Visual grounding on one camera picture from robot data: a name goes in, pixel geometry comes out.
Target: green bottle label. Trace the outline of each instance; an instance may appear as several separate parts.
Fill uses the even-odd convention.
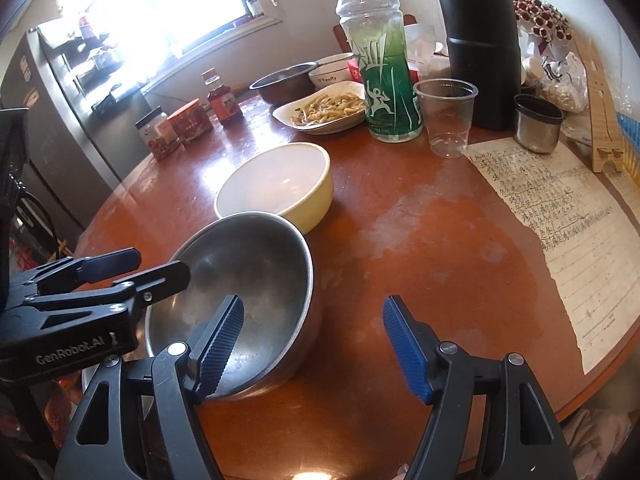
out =
[[[390,139],[420,129],[422,115],[406,65],[402,22],[392,20],[374,35],[370,28],[349,32],[364,83],[369,129]]]

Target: bottle cap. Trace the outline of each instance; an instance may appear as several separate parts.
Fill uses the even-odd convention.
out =
[[[204,81],[208,81],[209,79],[214,79],[218,77],[218,71],[215,68],[211,68],[202,74],[202,78]]]

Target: wooden chair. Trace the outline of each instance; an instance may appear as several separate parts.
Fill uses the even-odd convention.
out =
[[[415,16],[412,14],[405,14],[402,17],[402,20],[404,21],[405,25],[415,25],[415,23],[418,23],[415,19]],[[347,35],[344,33],[344,30],[342,30],[341,25],[336,25],[334,27],[334,36],[336,41],[338,42],[338,45],[340,45],[341,51],[351,52],[351,47],[349,46],[349,42],[347,41]]]

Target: dark metal bowl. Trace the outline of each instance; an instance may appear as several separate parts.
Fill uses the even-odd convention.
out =
[[[316,91],[309,79],[309,72],[317,67],[315,61],[290,66],[258,79],[249,88],[257,90],[262,100],[270,105],[280,106],[297,101]]]
[[[227,294],[244,303],[244,325],[213,398],[256,396],[289,379],[318,333],[313,267],[302,234],[287,220],[238,213],[205,227],[172,260],[191,270],[186,290],[146,310],[145,343],[156,355],[185,341]]]

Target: red jar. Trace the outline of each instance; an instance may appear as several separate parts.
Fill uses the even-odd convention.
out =
[[[167,120],[184,145],[213,129],[213,124],[199,99],[194,99],[171,114]]]

